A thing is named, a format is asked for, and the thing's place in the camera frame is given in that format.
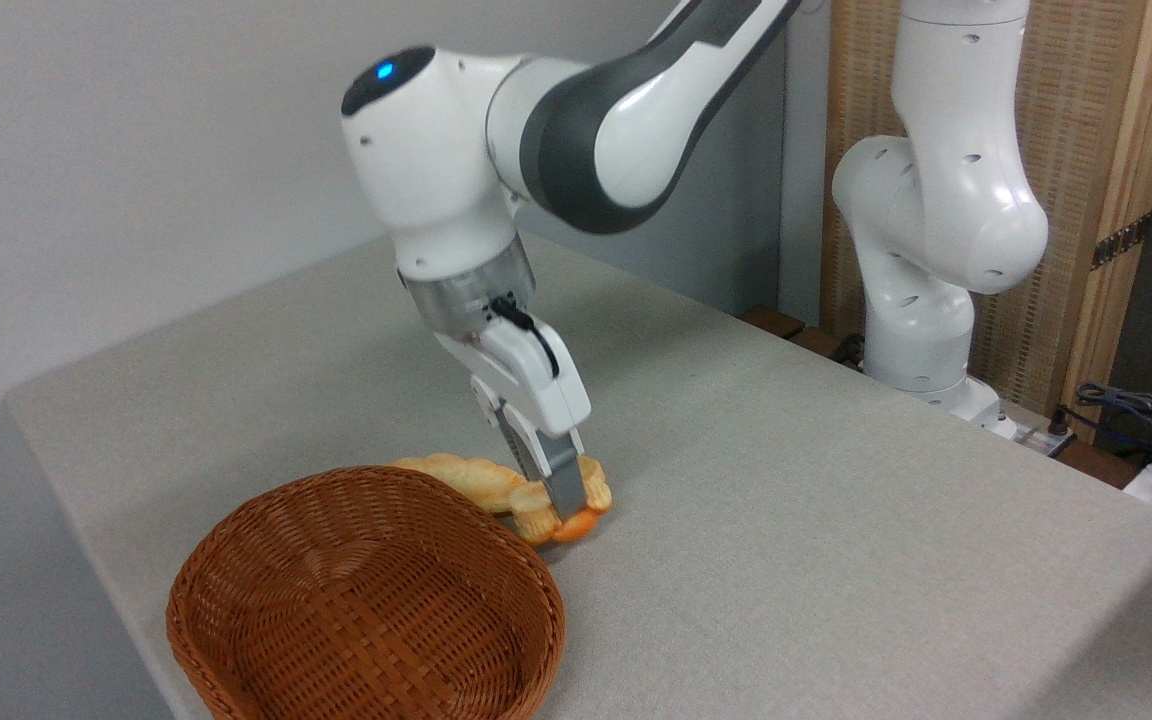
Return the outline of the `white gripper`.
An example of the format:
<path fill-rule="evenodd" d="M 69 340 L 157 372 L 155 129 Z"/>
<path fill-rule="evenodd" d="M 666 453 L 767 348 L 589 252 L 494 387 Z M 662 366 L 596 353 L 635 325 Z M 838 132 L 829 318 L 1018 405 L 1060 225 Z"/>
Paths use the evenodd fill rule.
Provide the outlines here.
<path fill-rule="evenodd" d="M 485 418 L 502 434 L 526 480 L 541 480 L 559 521 L 584 510 L 588 500 L 579 469 L 584 446 L 576 427 L 589 418 L 591 402 L 556 329 L 541 320 L 526 331 L 494 319 L 467 340 L 444 333 L 434 338 L 467 367 Z M 509 424 L 506 402 L 539 429 L 535 456 Z"/>

